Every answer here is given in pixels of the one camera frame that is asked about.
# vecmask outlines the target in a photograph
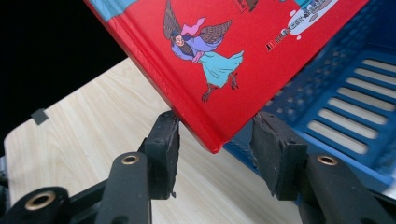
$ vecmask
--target book cover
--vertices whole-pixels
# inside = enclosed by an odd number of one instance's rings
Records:
[[[367,0],[85,0],[217,153]]]

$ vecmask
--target wooden table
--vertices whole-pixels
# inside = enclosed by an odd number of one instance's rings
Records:
[[[11,203],[50,186],[72,196],[106,179],[169,109],[130,59],[117,64],[47,108],[42,124],[29,119],[7,136]],[[203,150],[182,124],[180,137],[177,197],[152,202],[154,223],[301,223],[296,205],[273,198],[227,151]]]

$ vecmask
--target blue basket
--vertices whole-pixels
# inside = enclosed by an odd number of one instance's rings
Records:
[[[371,0],[262,110],[350,165],[367,188],[382,192],[396,167],[396,12]],[[225,148],[259,174],[247,124]]]

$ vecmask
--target black background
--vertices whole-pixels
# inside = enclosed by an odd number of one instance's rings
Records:
[[[0,4],[1,138],[126,55],[82,1]]]

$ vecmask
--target winged figure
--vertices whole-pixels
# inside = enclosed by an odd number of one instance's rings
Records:
[[[206,103],[210,94],[222,88],[231,79],[231,88],[238,88],[235,69],[242,63],[244,51],[225,58],[214,50],[223,41],[229,30],[232,20],[222,24],[206,26],[200,30],[205,18],[200,18],[193,26],[184,24],[182,27],[177,21],[170,0],[166,2],[163,19],[163,33],[171,41],[172,51],[182,60],[200,63],[204,69],[208,91],[202,96]]]

